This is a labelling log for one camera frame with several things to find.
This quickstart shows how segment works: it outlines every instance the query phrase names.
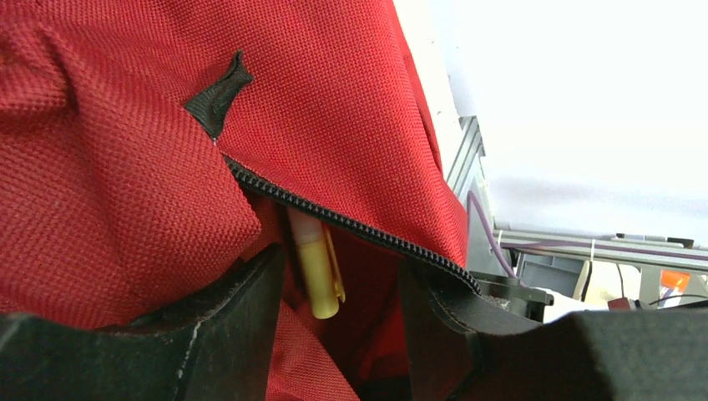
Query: red bag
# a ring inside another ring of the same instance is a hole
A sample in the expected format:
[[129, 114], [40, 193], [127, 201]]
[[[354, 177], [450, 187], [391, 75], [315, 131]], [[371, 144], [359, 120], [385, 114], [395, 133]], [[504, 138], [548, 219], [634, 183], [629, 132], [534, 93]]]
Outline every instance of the red bag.
[[[458, 272], [467, 234], [391, 0], [0, 10], [3, 312], [125, 324], [287, 244], [283, 207], [247, 185], [259, 177], [342, 223], [347, 294], [317, 321], [288, 267], [268, 399], [357, 399], [407, 371], [397, 263]], [[239, 49], [254, 80], [215, 146], [185, 104]]]

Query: yellow highlighter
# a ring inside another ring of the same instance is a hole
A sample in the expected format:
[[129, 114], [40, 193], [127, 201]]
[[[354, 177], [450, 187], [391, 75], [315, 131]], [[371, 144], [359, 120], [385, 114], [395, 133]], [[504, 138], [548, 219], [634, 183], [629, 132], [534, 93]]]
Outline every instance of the yellow highlighter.
[[316, 218], [291, 208], [287, 211], [312, 314], [328, 319], [345, 299], [330, 233]]

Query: black fabric tab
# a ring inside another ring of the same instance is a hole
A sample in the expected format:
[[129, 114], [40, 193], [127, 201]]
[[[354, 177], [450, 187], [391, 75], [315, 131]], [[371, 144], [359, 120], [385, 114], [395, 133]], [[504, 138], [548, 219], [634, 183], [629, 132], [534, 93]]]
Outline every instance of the black fabric tab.
[[185, 109], [199, 121], [209, 137], [216, 140], [224, 130], [226, 112], [234, 98], [252, 80], [253, 76], [245, 70], [242, 52], [239, 51], [224, 76], [187, 102]]

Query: zipper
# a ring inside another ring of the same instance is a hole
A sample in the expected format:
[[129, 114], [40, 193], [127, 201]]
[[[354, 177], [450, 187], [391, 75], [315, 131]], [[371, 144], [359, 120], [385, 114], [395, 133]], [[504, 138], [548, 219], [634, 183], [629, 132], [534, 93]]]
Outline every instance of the zipper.
[[341, 228], [351, 234], [362, 238], [363, 240], [372, 242], [378, 246], [390, 249], [401, 253], [404, 256], [409, 256], [419, 261], [424, 261], [425, 266], [431, 266], [439, 271], [445, 272], [464, 282], [477, 295], [482, 295], [482, 290], [479, 288], [477, 280], [472, 275], [462, 269], [457, 263], [439, 255], [427, 248], [416, 245], [410, 241], [406, 241], [400, 237], [388, 234], [385, 231], [378, 230], [343, 216], [335, 211], [331, 211], [322, 206], [316, 205], [309, 200], [295, 195], [288, 190], [284, 190], [279, 186], [269, 182], [268, 180], [259, 177], [254, 172], [246, 169], [244, 166], [233, 161], [229, 156], [224, 156], [226, 165], [229, 166], [231, 174], [236, 181], [245, 188], [253, 192], [270, 198], [278, 203], [295, 208], [309, 216], [313, 216], [320, 221], [325, 222], [329, 226]]

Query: pen clip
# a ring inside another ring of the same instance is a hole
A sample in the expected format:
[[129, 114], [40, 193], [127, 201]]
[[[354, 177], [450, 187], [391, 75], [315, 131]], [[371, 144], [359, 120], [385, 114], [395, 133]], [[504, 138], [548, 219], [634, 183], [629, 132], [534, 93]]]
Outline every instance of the pen clip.
[[346, 294], [344, 293], [344, 284], [341, 282], [341, 273], [339, 272], [339, 264], [336, 262], [336, 254], [334, 253], [334, 244], [332, 243], [330, 227], [322, 225], [322, 230], [325, 232], [327, 241], [327, 254], [330, 257], [332, 269], [332, 278], [334, 279], [334, 295], [339, 298], [341, 303], [344, 303]]

